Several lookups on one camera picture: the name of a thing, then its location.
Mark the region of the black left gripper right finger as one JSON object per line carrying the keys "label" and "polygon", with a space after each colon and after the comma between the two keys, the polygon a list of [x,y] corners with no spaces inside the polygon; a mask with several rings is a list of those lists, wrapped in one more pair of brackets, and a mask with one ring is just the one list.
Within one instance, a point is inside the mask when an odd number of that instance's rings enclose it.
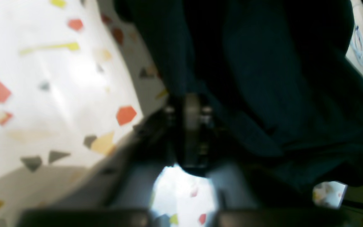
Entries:
{"label": "black left gripper right finger", "polygon": [[199,95],[181,101],[181,167],[213,183],[218,209],[210,227],[350,227],[347,215],[317,208],[265,168],[214,124],[213,109]]}

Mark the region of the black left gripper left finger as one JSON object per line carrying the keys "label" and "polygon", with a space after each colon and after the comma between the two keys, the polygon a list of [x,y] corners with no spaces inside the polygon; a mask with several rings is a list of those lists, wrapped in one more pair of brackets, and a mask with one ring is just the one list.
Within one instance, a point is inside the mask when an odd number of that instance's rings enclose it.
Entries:
{"label": "black left gripper left finger", "polygon": [[155,227],[151,194],[172,161],[168,139],[180,118],[175,107],[153,113],[75,191],[46,208],[24,211],[18,226]]}

